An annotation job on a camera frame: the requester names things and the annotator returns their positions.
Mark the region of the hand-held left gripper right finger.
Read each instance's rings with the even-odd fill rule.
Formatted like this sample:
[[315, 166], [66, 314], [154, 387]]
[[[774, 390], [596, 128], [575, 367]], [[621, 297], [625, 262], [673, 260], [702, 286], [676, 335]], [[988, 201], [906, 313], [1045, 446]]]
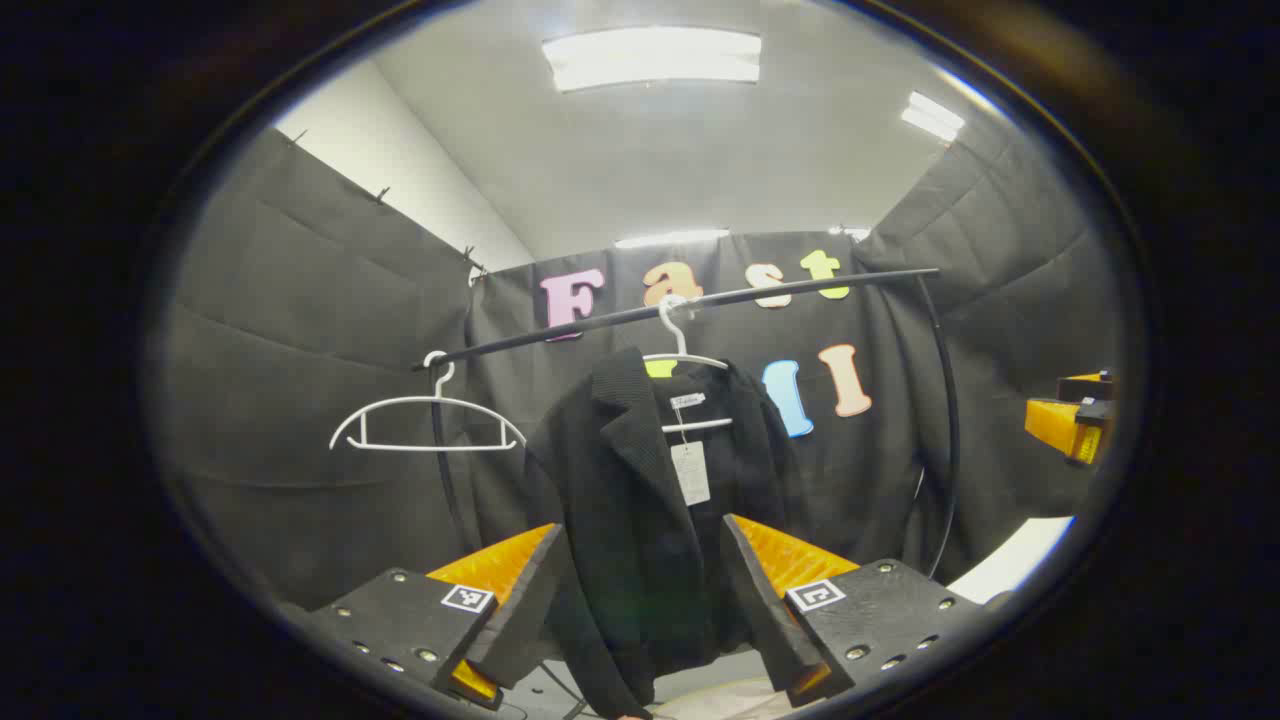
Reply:
[[719, 533], [751, 646], [795, 708], [886, 692], [987, 618], [897, 559], [858, 565], [736, 514]]

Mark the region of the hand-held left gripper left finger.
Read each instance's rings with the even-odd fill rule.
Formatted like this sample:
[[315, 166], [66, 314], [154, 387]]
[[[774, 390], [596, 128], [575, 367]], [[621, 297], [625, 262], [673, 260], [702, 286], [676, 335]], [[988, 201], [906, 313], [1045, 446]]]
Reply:
[[541, 661], [538, 642], [567, 570], [564, 528], [548, 523], [433, 571], [387, 569], [300, 614], [300, 625], [413, 697], [497, 711]]

